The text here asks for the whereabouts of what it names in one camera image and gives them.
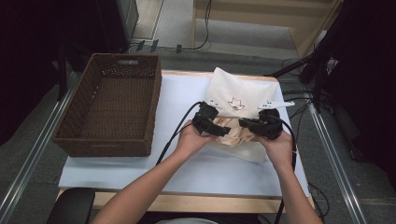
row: electrical cord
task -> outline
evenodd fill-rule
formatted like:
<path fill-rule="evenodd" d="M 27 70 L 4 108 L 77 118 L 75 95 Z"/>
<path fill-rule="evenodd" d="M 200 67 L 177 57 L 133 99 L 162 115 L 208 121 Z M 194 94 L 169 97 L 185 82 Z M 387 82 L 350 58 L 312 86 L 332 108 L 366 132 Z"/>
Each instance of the electrical cord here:
<path fill-rule="evenodd" d="M 180 123 L 177 125 L 174 133 L 172 134 L 171 138 L 169 139 L 169 141 L 166 143 L 165 147 L 163 148 L 163 152 L 160 155 L 160 158 L 158 158 L 157 163 L 155 165 L 158 165 L 161 163 L 161 161 L 163 160 L 163 156 L 165 155 L 166 151 L 168 150 L 168 148 L 171 146 L 172 141 L 174 140 L 174 138 L 186 127 L 188 127 L 189 125 L 184 126 L 182 129 L 179 130 L 180 126 L 184 123 L 184 120 L 186 119 L 186 117 L 190 114 L 190 112 L 197 106 L 197 105 L 201 105 L 202 102 L 197 102 L 195 104 L 193 104 L 190 109 L 186 112 L 186 114 L 184 115 L 183 119 L 180 121 Z"/>
<path fill-rule="evenodd" d="M 207 49 L 210 49 L 212 44 L 210 43 L 210 41 L 208 41 L 208 39 L 209 39 L 208 24 L 209 24 L 209 17 L 210 17 L 211 8 L 212 8 L 212 0 L 209 0 L 207 5 L 206 5 L 206 10 L 205 10 L 206 37 L 205 37 L 205 41 L 199 47 L 196 47 L 196 48 L 174 48 L 174 47 L 161 47 L 161 46 L 159 46 L 159 47 L 157 47 L 157 49 L 198 50 L 198 49 L 201 49 L 207 42 L 209 42 L 209 45 L 210 45 L 209 48 L 207 48 Z M 131 50 L 132 48 L 134 48 L 136 46 L 138 46 L 138 44 L 132 45 L 128 50 Z"/>
<path fill-rule="evenodd" d="M 265 116 L 265 117 L 271 118 L 271 119 L 276 119 L 276 120 L 282 122 L 282 124 L 285 125 L 285 127 L 289 130 L 290 135 L 291 135 L 291 139 L 292 139 L 292 143 L 293 143 L 292 152 L 291 152 L 292 153 L 291 166 L 292 166 L 293 171 L 294 171 L 295 167 L 296 167 L 296 161 L 297 161 L 297 144 L 296 144 L 296 138 L 294 136 L 293 130 L 291 129 L 289 124 L 283 119 L 280 119 L 280 118 L 274 117 L 274 116 Z M 280 205 L 279 205 L 279 208 L 278 208 L 277 213 L 276 213 L 275 224 L 279 223 L 279 220 L 280 220 L 280 217 L 282 216 L 282 212 L 283 212 L 283 208 L 284 207 L 285 207 L 285 204 L 284 204 L 283 199 L 282 199 L 280 201 Z"/>
<path fill-rule="evenodd" d="M 320 188 L 318 188 L 317 186 L 315 186 L 315 185 L 313 185 L 312 183 L 309 183 L 309 182 L 308 182 L 308 185 L 311 186 L 312 188 L 316 189 L 319 192 L 319 194 L 321 194 L 323 196 L 323 198 L 325 199 L 326 205 L 327 205 L 327 209 L 326 209 L 326 212 L 324 214 L 323 213 L 320 214 L 323 218 L 325 218 L 327 215 L 329 215 L 329 212 L 330 212 L 329 199 L 327 198 L 326 194 L 324 194 L 324 192 Z"/>
<path fill-rule="evenodd" d="M 312 93 L 312 91 L 282 91 L 283 95 L 297 94 L 297 93 Z"/>
<path fill-rule="evenodd" d="M 301 59 L 298 59 L 298 58 L 289 58 L 289 59 L 283 60 L 282 63 L 280 64 L 280 67 L 281 67 L 282 69 L 285 68 L 283 65 L 285 64 L 285 62 L 290 61 L 290 60 L 296 60 L 296 61 L 301 61 L 301 62 L 303 62 Z M 300 67 L 296 68 L 297 71 L 299 72 L 298 74 L 294 74 L 294 73 L 292 73 L 292 72 L 288 72 L 288 74 L 293 75 L 293 76 L 299 76 L 299 75 L 301 74 Z"/>
<path fill-rule="evenodd" d="M 293 100 L 312 100 L 312 99 L 314 99 L 314 98 L 313 97 L 294 97 L 294 98 L 285 100 L 285 102 L 293 101 Z"/>
<path fill-rule="evenodd" d="M 300 108 L 298 108 L 297 111 L 296 111 L 293 115 L 291 115 L 291 116 L 289 117 L 289 119 L 293 119 L 296 115 L 300 114 L 300 118 L 299 118 L 299 121 L 298 121 L 298 124 L 297 124 L 296 141 L 298 141 L 298 135 L 299 135 L 299 132 L 300 132 L 300 125 L 301 125 L 301 120 L 302 120 L 303 114 L 304 114 L 305 110 L 308 108 L 308 106 L 309 106 L 310 104 L 312 104 L 312 99 L 310 99 L 310 98 L 307 98 L 307 99 L 308 99 L 308 101 L 307 101 L 303 106 L 301 106 Z M 308 185 L 311 186 L 312 188 L 316 189 L 316 190 L 317 190 L 321 195 L 323 195 L 323 197 L 325 198 L 325 201 L 326 201 L 326 204 L 327 204 L 327 210 L 326 210 L 325 213 L 323 213 L 321 207 L 320 207 L 319 204 L 318 204 L 318 201 L 315 199 L 314 196 L 312 196 L 312 200 L 313 200 L 313 202 L 314 202 L 314 205 L 315 205 L 315 207 L 318 209 L 318 212 L 319 212 L 319 215 L 318 215 L 318 216 L 320 217 L 321 221 L 322 221 L 323 223 L 325 223 L 325 219 L 324 219 L 324 218 L 329 214 L 329 211 L 330 211 L 329 200 L 328 200 L 328 198 L 326 197 L 326 195 L 323 193 L 323 191 L 320 190 L 318 187 L 316 187 L 315 185 L 313 185 L 313 184 L 311 184 L 311 183 L 309 183 L 309 182 L 308 182 Z"/>

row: wicker basket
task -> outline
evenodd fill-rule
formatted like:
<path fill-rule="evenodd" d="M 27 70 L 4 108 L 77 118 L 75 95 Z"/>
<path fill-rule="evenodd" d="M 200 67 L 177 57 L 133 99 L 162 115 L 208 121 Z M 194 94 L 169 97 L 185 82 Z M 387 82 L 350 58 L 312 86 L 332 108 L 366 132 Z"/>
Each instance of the wicker basket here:
<path fill-rule="evenodd" d="M 93 54 L 52 140 L 70 157 L 147 157 L 162 82 L 159 56 Z"/>

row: person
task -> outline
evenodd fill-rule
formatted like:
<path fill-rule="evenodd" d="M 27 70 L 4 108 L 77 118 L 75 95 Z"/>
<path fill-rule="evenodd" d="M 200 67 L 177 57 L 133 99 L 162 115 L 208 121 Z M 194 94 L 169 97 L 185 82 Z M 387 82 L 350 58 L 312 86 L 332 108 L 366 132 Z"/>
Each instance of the person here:
<path fill-rule="evenodd" d="M 321 223 L 293 172 L 290 135 L 283 131 L 276 140 L 256 137 L 266 148 L 267 155 L 278 175 L 288 222 Z M 191 125 L 191 120 L 188 120 L 185 123 L 185 128 L 179 134 L 174 152 L 119 191 L 100 210 L 92 224 L 137 223 L 183 163 L 215 138 L 216 136 L 213 135 L 201 136 Z"/>

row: floor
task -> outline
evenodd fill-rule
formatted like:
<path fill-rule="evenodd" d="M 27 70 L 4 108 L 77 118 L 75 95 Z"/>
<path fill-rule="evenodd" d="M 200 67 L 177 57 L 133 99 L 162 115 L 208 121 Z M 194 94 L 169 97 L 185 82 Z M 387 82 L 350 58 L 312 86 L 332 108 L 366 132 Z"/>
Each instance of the floor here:
<path fill-rule="evenodd" d="M 153 40 L 158 39 L 158 45 L 161 47 L 191 46 L 192 1 L 137 0 L 136 2 L 141 20 L 136 26 L 133 42 L 145 40 L 149 46 Z M 196 28 L 195 46 L 199 46 L 206 36 L 205 22 L 198 21 Z M 215 66 L 220 66 L 233 73 L 264 75 L 299 60 L 286 28 L 219 21 L 210 21 L 208 28 L 209 41 L 200 50 L 175 54 L 172 50 L 159 49 L 158 53 L 163 56 L 163 68 L 211 71 L 210 69 Z M 149 53 L 149 48 L 144 48 L 142 51 Z M 129 52 L 136 53 L 136 46 L 131 47 Z M 290 74 L 279 79 L 283 91 L 305 88 L 297 81 L 298 73 L 298 70 L 291 71 Z M 9 193 L 10 184 L 20 177 L 24 164 L 29 160 L 35 161 L 34 158 L 29 159 L 30 153 L 40 149 L 40 146 L 34 145 L 34 142 L 40 136 L 43 127 L 46 127 L 47 120 L 51 118 L 52 109 L 57 106 L 54 101 L 56 94 L 57 87 L 43 98 L 12 140 L 0 146 L 0 158 L 3 163 L 0 170 L 1 195 Z M 298 93 L 288 97 L 306 97 L 306 95 Z M 288 110 L 290 115 L 305 105 L 305 101 L 297 103 L 296 107 Z M 329 111 L 323 110 L 318 115 L 315 110 L 312 111 L 312 108 L 308 107 L 301 115 L 301 118 L 293 119 L 291 125 L 296 129 L 299 127 L 300 130 L 299 149 L 308 181 L 324 191 L 328 200 L 316 189 L 312 189 L 313 196 L 318 199 L 320 207 L 324 210 L 326 210 L 326 202 L 330 202 L 331 209 L 326 216 L 326 222 L 396 223 L 394 213 L 396 193 L 389 184 L 386 174 L 369 162 L 355 162 L 350 158 L 347 142 Z M 330 149 L 324 144 L 326 134 L 318 131 L 320 125 L 316 121 L 318 118 L 323 120 L 329 132 L 330 145 L 332 145 Z M 352 193 L 358 198 L 365 220 L 356 220 L 351 215 L 351 208 L 347 206 L 345 198 L 350 192 L 342 191 L 341 185 L 346 182 L 337 177 L 335 171 L 337 166 L 333 166 L 331 160 L 332 149 L 341 162 L 342 171 L 347 176 L 346 182 L 351 185 Z M 54 196 L 57 194 L 57 181 L 66 155 L 51 141 L 48 141 L 40 153 L 38 158 L 41 156 L 41 159 L 31 163 L 35 166 L 35 170 L 28 174 L 28 182 L 22 183 L 24 191 L 17 194 L 21 197 L 18 204 L 10 207 L 14 210 L 13 213 L 9 217 L 1 214 L 0 223 L 43 223 L 45 220 L 46 216 L 43 214 L 49 213 Z"/>

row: beige bag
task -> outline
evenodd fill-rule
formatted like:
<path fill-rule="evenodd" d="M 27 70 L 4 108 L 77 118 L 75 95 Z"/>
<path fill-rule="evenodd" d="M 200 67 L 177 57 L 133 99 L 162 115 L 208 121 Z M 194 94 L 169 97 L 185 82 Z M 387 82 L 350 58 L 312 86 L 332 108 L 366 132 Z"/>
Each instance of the beige bag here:
<path fill-rule="evenodd" d="M 247 161 L 262 161 L 265 149 L 258 142 L 251 142 L 254 134 L 247 128 L 239 126 L 238 118 L 257 119 L 259 105 L 268 100 L 272 101 L 276 93 L 277 84 L 245 80 L 231 75 L 220 68 L 216 68 L 205 101 L 217 106 L 218 116 L 215 124 L 230 127 L 229 134 L 218 137 L 217 142 L 209 145 L 226 150 Z"/>

